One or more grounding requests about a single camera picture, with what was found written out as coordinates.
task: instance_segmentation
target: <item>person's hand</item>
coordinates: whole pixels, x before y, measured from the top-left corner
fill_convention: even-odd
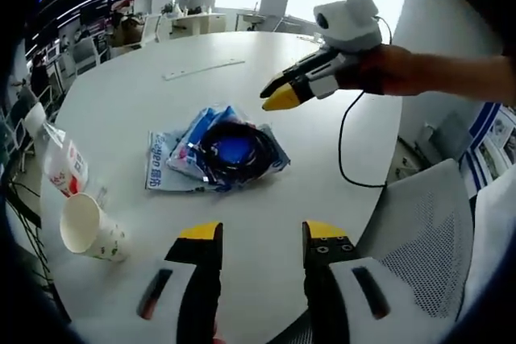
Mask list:
[[[427,80],[418,73],[415,55],[398,46],[382,45],[364,56],[356,69],[335,74],[341,89],[366,93],[412,96],[426,91]]]

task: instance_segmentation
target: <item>coiled black cable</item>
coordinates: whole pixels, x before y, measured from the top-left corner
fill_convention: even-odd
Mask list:
[[[238,163],[230,163],[218,154],[218,144],[224,139],[246,139],[250,151]],[[256,179],[267,172],[278,159],[273,141],[262,131],[237,122],[220,122],[213,125],[199,143],[202,169],[210,183],[244,182]]]

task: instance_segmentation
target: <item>plastic bottle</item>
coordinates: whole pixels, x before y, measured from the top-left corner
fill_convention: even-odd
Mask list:
[[[94,197],[99,204],[104,202],[106,189],[94,187],[89,176],[88,163],[73,141],[64,131],[47,121],[41,103],[27,114],[24,126],[34,139],[35,156],[41,171],[66,197],[84,192]]]

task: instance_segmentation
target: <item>paper cup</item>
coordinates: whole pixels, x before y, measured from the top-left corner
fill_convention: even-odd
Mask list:
[[[64,245],[74,254],[108,261],[123,261],[128,256],[126,232],[85,193],[66,200],[60,232]]]

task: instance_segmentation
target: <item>desk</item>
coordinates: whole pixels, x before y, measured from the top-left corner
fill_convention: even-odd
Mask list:
[[[224,223],[218,309],[224,337],[263,344],[306,309],[302,222],[332,223],[357,242],[380,195],[380,189],[350,185],[339,174],[340,120],[358,92],[340,91],[294,110],[261,109],[258,96],[270,78],[317,48],[292,34],[199,35],[127,53],[76,79],[56,123],[72,136],[91,170],[102,172],[109,190],[106,212],[129,230],[136,248],[119,265],[69,253],[59,234],[65,198],[43,181],[42,238],[72,319],[115,313],[102,300],[123,280],[122,271],[163,259],[182,229],[212,220]],[[246,62],[174,81],[162,77],[230,58]],[[270,180],[224,195],[145,191],[148,131],[187,127],[214,103],[238,106],[253,122],[270,123],[292,164]],[[352,110],[343,133],[343,166],[350,177],[385,181],[401,109],[401,98],[365,96]]]
[[[192,21],[192,35],[200,35],[201,34],[201,24],[208,23],[207,32],[210,32],[210,18],[217,17],[217,16],[225,16],[225,14],[217,14],[217,13],[201,13],[201,14],[195,14],[195,15],[187,15],[183,16],[181,18],[175,18],[172,19],[172,25],[175,22],[181,22],[181,21]]]

